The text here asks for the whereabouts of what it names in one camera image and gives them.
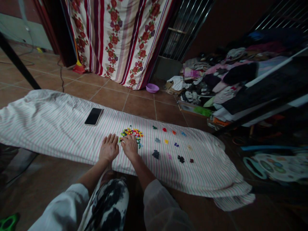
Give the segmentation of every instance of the bead pile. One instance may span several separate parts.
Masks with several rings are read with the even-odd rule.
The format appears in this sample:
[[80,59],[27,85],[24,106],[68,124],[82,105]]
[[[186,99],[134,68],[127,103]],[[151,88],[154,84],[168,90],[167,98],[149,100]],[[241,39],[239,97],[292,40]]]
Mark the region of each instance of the bead pile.
[[138,129],[130,129],[129,127],[127,129],[124,129],[123,132],[121,133],[122,137],[127,136],[127,135],[135,135],[136,141],[138,144],[139,149],[143,147],[143,145],[140,143],[141,137],[143,137],[143,134],[141,131]]

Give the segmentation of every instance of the person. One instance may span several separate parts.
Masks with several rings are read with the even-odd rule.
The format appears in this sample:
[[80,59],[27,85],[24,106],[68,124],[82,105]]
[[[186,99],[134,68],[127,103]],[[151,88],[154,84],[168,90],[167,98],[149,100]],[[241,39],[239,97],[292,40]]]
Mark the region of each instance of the person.
[[[138,155],[134,135],[121,138],[144,192],[147,230],[194,230],[188,215]],[[76,184],[53,199],[29,230],[123,230],[129,193],[126,179],[114,179],[111,163],[119,154],[118,137],[102,142],[98,162]]]

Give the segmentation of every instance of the striped curtain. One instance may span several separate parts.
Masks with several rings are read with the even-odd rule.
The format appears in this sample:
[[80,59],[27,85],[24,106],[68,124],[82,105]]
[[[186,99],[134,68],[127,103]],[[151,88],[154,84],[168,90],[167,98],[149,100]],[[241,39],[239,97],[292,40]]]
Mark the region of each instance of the striped curtain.
[[85,69],[143,88],[174,0],[70,0],[67,9]]

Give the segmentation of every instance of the left hand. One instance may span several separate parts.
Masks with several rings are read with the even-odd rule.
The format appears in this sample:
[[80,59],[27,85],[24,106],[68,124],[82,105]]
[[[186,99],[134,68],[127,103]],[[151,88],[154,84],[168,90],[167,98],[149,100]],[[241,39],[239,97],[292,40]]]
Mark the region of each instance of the left hand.
[[118,145],[119,137],[115,134],[109,134],[108,137],[103,139],[102,146],[99,152],[99,160],[106,159],[109,163],[111,163],[116,156],[119,154],[119,145]]

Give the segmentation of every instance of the cable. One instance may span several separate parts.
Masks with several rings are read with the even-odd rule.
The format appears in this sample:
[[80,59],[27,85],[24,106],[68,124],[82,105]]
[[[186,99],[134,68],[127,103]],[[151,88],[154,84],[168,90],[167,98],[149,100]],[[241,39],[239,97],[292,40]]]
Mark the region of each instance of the cable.
[[28,167],[32,164],[32,162],[34,161],[34,159],[35,159],[38,155],[39,155],[39,154],[37,153],[37,155],[30,161],[30,163],[25,167],[25,169],[21,171],[20,174],[18,174],[18,175],[15,176],[13,179],[11,179],[9,182],[7,182],[7,183],[4,185],[3,190],[0,191],[0,193],[2,193],[2,192],[6,189],[5,187],[6,187],[9,183],[11,183],[13,180],[15,180],[15,179],[18,178],[21,174],[24,173],[24,172],[28,169]]
[[[19,37],[17,37],[16,35],[14,35],[12,32],[10,32],[10,30],[0,21],[0,23],[9,31],[9,33],[11,33],[15,38],[18,38],[18,39],[20,39],[20,40],[22,40],[22,41],[24,41],[23,39],[21,39],[21,38],[19,38]],[[32,35],[31,35],[31,33],[30,33],[30,31],[29,30],[27,30],[27,32],[29,33],[29,36],[30,36],[30,38],[31,38],[31,44],[32,44],[32,48],[31,48],[31,51],[27,51],[27,52],[25,52],[25,53],[22,53],[22,54],[20,54],[20,55],[18,55],[18,56],[23,56],[23,55],[27,55],[27,54],[30,54],[30,53],[32,53],[33,52],[33,50],[34,50],[34,43],[33,43],[33,38],[32,38]],[[30,64],[25,64],[25,66],[33,66],[33,65],[35,65],[35,63],[33,63],[33,62],[30,62],[30,61],[28,61],[28,60],[24,60],[24,59],[21,59],[22,61],[25,61],[25,62],[29,62]]]
[[60,67],[60,78],[61,78],[61,80],[62,80],[62,92],[64,93],[64,80],[63,80],[63,78],[62,78],[62,66],[59,64],[60,61],[61,61],[61,57],[60,57],[60,59],[59,59],[57,65]]

